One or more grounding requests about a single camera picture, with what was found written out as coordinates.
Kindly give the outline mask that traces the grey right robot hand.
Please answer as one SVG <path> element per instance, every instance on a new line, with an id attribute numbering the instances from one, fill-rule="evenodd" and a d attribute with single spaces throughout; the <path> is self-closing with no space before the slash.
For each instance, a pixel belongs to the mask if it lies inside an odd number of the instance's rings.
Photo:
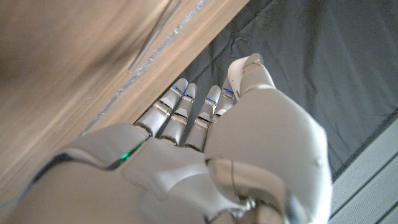
<path id="1" fill-rule="evenodd" d="M 51 153 L 1 222 L 328 222 L 326 132 L 275 87 L 260 54 L 235 60 L 188 126 L 196 95 L 182 78 L 135 123 Z"/>

